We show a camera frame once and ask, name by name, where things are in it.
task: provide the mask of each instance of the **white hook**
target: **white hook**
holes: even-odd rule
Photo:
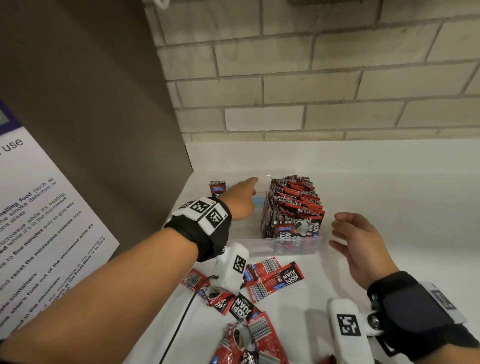
[[[153,0],[153,2],[162,10],[167,10],[170,5],[170,0]]]

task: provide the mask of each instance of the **person's left hand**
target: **person's left hand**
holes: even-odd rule
[[[225,202],[232,213],[232,220],[243,220],[255,210],[252,196],[257,193],[254,188],[257,181],[258,177],[250,177],[220,195],[219,199]]]

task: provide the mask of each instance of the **forearm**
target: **forearm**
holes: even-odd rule
[[[0,357],[22,364],[121,363],[197,256],[194,243],[163,229],[13,333]]]
[[[480,364],[480,350],[445,345],[416,364]]]

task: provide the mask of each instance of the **hand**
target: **hand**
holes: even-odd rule
[[[255,210],[252,196],[257,193],[254,189],[257,181],[258,177],[250,177],[231,186],[220,195],[219,199],[225,202],[232,213],[232,220],[243,220]]]
[[[332,222],[333,236],[347,245],[330,240],[330,246],[347,258],[352,278],[364,289],[399,269],[393,262],[377,229],[362,215],[338,212]]]

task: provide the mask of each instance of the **black cable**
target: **black cable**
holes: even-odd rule
[[[193,296],[192,296],[192,298],[190,299],[190,302],[188,302],[187,308],[185,309],[185,312],[183,313],[183,316],[182,316],[181,319],[180,319],[179,325],[177,326],[177,329],[176,329],[175,332],[173,333],[172,339],[170,340],[170,343],[168,343],[168,346],[167,346],[167,348],[165,349],[165,352],[163,353],[162,359],[160,359],[160,362],[159,362],[158,364],[162,364],[163,361],[164,361],[164,359],[165,359],[165,357],[167,356],[167,353],[168,353],[168,351],[169,351],[169,349],[170,349],[170,346],[172,346],[172,343],[173,343],[173,341],[175,340],[175,337],[177,336],[178,331],[180,330],[180,326],[182,325],[183,319],[184,319],[185,316],[187,315],[188,309],[189,309],[190,306],[192,305],[192,302],[193,302],[195,296],[198,294],[198,292],[199,292],[200,289],[203,287],[203,285],[204,285],[205,283],[207,283],[207,281],[210,280],[210,279],[212,279],[212,278],[218,279],[218,276],[209,276],[209,277],[207,277],[207,278],[202,282],[202,284],[200,285],[200,287],[193,293]]]

